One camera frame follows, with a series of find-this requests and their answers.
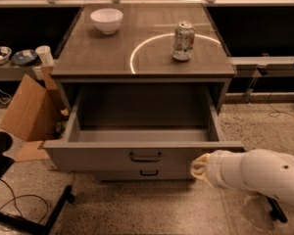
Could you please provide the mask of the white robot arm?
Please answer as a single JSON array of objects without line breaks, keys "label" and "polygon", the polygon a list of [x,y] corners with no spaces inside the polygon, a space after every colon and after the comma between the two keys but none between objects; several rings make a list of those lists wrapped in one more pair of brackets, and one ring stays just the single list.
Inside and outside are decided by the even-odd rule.
[{"label": "white robot arm", "polygon": [[294,156],[267,149],[216,150],[195,159],[190,173],[221,189],[258,192],[294,206]]}]

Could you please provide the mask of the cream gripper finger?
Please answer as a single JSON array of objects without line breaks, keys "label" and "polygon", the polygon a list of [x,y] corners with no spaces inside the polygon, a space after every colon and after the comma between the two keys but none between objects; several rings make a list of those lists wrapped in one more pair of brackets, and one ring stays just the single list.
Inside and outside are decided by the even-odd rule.
[{"label": "cream gripper finger", "polygon": [[190,165],[190,174],[199,180],[208,182],[207,163],[210,158],[208,153],[196,158]]}]

